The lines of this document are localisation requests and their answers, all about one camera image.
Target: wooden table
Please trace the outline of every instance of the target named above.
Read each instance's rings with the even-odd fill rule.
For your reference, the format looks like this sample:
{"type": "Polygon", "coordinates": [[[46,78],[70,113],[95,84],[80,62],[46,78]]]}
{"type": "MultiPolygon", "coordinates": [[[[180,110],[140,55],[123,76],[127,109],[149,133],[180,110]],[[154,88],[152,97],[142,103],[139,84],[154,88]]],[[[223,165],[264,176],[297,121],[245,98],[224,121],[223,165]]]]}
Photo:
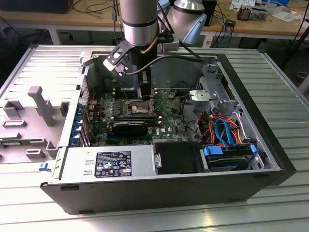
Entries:
{"type": "MultiPolygon", "coordinates": [[[[250,37],[250,38],[266,38],[266,39],[294,39],[295,35],[300,26],[299,20],[293,20],[291,22],[285,22],[271,15],[268,15],[266,21],[239,21],[237,20],[237,11],[230,10],[231,0],[218,0],[218,3],[222,9],[223,14],[227,16],[227,19],[231,19],[236,22],[233,37],[250,37]]],[[[300,8],[301,11],[305,10],[307,1],[292,2],[290,1],[288,7],[300,8]]],[[[212,37],[218,35],[222,27],[220,26],[217,19],[213,19],[210,27],[204,27],[203,34],[208,37],[205,38],[204,45],[211,43],[212,37]]],[[[300,37],[305,28],[302,28],[299,36],[300,37]]]]}
{"type": "MultiPolygon", "coordinates": [[[[238,21],[237,12],[229,10],[231,0],[218,0],[223,13],[228,19],[236,21],[234,37],[272,38],[272,39],[293,39],[299,28],[299,21],[285,22],[268,15],[266,22],[251,20],[248,22],[238,21]]],[[[87,0],[87,5],[102,3],[102,0],[87,0]]],[[[307,1],[300,3],[290,2],[289,7],[306,7],[307,1]]],[[[94,6],[92,10],[112,6],[112,0],[100,6],[94,6]]],[[[80,2],[76,9],[85,11],[84,3],[80,2]]],[[[73,9],[67,14],[29,13],[29,12],[3,12],[0,15],[16,28],[47,29],[50,32],[54,44],[61,44],[58,30],[87,30],[87,31],[113,31],[112,7],[102,11],[102,18],[77,12],[73,9]]],[[[214,19],[210,27],[204,27],[202,35],[205,35],[203,46],[209,46],[213,36],[219,34],[222,27],[214,19]]]]}

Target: warning label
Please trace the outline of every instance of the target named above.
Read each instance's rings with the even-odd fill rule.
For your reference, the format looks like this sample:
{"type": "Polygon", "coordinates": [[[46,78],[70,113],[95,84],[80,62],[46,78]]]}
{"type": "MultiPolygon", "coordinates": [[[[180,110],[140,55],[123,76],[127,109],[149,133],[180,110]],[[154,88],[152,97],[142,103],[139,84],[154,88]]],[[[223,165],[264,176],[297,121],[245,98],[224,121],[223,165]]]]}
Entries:
{"type": "Polygon", "coordinates": [[[97,153],[95,177],[118,177],[132,175],[130,151],[97,153]]]}

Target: yellow wire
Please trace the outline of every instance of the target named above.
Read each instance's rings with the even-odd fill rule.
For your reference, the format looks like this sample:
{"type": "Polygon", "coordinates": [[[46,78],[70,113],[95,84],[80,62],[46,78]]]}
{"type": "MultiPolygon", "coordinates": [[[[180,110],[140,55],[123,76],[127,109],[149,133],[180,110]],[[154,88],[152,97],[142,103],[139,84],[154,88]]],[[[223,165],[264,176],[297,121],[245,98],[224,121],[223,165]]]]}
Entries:
{"type": "Polygon", "coordinates": [[[240,138],[240,135],[239,135],[239,129],[237,129],[237,132],[238,132],[239,142],[240,142],[241,144],[243,144],[243,142],[242,142],[242,140],[241,140],[241,138],[240,138]]]}

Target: motherboard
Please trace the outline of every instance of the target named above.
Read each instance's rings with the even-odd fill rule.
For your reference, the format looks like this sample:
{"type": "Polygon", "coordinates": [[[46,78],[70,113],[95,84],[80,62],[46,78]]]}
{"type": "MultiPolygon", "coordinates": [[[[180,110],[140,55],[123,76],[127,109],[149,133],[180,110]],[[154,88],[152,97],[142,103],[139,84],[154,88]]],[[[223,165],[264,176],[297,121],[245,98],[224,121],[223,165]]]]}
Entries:
{"type": "Polygon", "coordinates": [[[91,146],[188,141],[180,111],[181,96],[175,96],[171,90],[158,91],[149,101],[117,98],[106,93],[89,102],[91,146]]]}

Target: black box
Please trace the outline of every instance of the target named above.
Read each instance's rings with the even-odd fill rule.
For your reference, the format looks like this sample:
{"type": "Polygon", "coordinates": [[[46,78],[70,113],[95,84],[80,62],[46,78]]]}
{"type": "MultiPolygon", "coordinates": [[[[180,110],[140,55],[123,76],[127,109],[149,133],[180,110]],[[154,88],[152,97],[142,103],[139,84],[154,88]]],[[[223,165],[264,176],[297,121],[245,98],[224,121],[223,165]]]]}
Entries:
{"type": "Polygon", "coordinates": [[[214,10],[216,8],[217,0],[203,0],[203,5],[204,5],[204,13],[207,15],[207,19],[205,22],[205,26],[209,27],[212,22],[214,10]]]}
{"type": "Polygon", "coordinates": [[[2,11],[66,14],[74,0],[0,0],[2,11]]]}

